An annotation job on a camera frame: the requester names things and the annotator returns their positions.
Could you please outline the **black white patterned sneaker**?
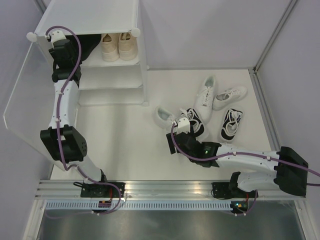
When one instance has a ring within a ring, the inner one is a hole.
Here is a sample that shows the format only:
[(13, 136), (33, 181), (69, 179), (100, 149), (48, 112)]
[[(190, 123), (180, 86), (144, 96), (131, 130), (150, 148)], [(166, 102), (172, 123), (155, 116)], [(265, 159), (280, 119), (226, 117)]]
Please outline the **black white patterned sneaker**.
[(208, 137), (208, 133), (206, 131), (205, 125), (200, 117), (200, 115), (196, 112), (194, 108), (183, 109), (180, 108), (181, 115), (186, 117), (190, 125), (193, 128), (194, 136), (198, 141), (203, 141)]

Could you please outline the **black canvas sneaker front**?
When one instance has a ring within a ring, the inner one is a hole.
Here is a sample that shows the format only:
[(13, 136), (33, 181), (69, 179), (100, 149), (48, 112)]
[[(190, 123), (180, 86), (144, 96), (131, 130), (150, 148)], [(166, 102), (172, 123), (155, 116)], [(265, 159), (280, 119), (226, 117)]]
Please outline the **black canvas sneaker front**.
[(77, 35), (81, 44), (81, 61), (85, 61), (101, 41), (101, 34)]

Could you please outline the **beige lace sneaker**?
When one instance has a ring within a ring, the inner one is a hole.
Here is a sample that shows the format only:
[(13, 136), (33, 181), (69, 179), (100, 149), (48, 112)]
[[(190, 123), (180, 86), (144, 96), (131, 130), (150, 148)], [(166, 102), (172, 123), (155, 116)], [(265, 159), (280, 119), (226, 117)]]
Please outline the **beige lace sneaker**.
[(121, 33), (118, 40), (118, 52), (120, 59), (133, 60), (138, 55), (137, 38), (130, 32)]
[(105, 62), (115, 62), (119, 55), (119, 33), (105, 33), (101, 35), (101, 53)]

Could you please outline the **white plastic shoe cabinet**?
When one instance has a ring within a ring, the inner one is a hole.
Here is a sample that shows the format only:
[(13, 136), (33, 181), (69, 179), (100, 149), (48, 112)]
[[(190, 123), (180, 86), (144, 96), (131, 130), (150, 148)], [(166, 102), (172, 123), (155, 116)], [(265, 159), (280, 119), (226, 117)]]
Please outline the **white plastic shoe cabinet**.
[(52, 0), (36, 29), (26, 35), (36, 43), (49, 65), (51, 43), (47, 29), (64, 26), (76, 35), (131, 33), (137, 40), (137, 56), (132, 60), (106, 62), (102, 58), (101, 40), (89, 57), (82, 61), (79, 83), (81, 106), (149, 104), (147, 94), (147, 60), (141, 4), (138, 0)]

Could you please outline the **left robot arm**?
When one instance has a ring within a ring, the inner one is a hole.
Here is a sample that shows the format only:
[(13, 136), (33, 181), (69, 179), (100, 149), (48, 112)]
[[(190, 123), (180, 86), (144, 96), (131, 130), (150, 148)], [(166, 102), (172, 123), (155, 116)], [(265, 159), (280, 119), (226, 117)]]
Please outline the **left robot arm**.
[(52, 44), (49, 53), (53, 57), (54, 107), (40, 139), (56, 166), (65, 171), (75, 169), (86, 184), (105, 183), (105, 174), (89, 158), (86, 139), (75, 128), (81, 78), (79, 50), (70, 39), (61, 39)]

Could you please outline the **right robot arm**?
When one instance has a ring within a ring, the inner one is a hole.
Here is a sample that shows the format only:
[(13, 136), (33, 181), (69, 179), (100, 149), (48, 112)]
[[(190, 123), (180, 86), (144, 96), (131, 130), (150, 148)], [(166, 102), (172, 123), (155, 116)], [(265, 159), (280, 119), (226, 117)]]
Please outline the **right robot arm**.
[(166, 134), (171, 154), (180, 153), (204, 168), (236, 169), (229, 181), (232, 192), (278, 189), (286, 194), (307, 195), (308, 163), (292, 148), (279, 151), (245, 151), (230, 144), (199, 142), (192, 133)]

